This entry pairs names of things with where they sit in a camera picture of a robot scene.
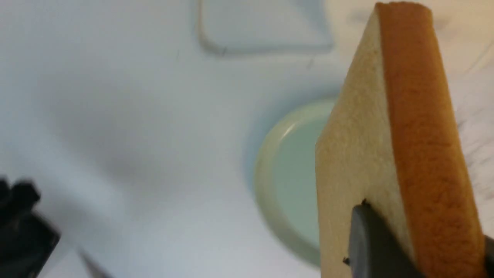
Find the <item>white bread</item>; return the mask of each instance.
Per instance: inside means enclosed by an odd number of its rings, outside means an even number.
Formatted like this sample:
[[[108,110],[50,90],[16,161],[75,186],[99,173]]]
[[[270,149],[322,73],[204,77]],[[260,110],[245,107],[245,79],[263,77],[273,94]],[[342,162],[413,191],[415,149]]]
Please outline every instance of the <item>white bread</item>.
[[[316,144],[323,278],[351,277],[352,207],[366,198],[427,277],[486,277],[484,236],[432,13],[375,6]]]

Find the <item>white countertop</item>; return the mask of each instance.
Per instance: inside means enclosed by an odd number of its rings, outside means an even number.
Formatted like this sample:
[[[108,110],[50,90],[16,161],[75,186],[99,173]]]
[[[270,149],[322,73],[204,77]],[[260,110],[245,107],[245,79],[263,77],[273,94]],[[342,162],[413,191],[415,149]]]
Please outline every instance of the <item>white countertop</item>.
[[[332,55],[209,55],[193,0],[1,5],[0,169],[65,236],[115,278],[319,276],[251,178],[269,129],[338,90]]]

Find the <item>black object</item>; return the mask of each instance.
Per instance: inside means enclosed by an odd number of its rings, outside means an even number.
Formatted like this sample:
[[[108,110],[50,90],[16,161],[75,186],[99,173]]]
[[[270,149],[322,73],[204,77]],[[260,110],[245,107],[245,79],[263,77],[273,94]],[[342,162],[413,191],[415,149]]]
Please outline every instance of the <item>black object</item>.
[[[31,210],[40,200],[31,181],[9,188],[0,179],[0,277],[35,278],[60,235]]]
[[[349,258],[353,278],[424,278],[404,254],[384,220],[364,200],[352,210]],[[494,240],[486,236],[486,270],[494,278]]]

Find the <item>mint green lid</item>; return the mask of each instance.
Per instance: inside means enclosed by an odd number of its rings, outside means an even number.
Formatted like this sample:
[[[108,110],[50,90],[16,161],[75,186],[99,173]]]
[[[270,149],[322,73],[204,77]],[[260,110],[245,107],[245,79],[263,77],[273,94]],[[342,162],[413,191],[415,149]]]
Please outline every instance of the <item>mint green lid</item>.
[[[278,122],[264,139],[254,186],[274,234],[294,253],[319,266],[315,144],[335,98],[305,105]]]

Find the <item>bread crust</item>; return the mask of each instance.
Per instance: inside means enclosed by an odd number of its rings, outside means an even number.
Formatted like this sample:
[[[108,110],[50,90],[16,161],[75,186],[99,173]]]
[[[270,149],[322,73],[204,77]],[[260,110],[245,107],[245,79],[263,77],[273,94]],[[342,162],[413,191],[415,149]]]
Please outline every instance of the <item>bread crust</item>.
[[[417,267],[487,277],[484,236],[433,27],[415,3],[378,3],[393,153]]]

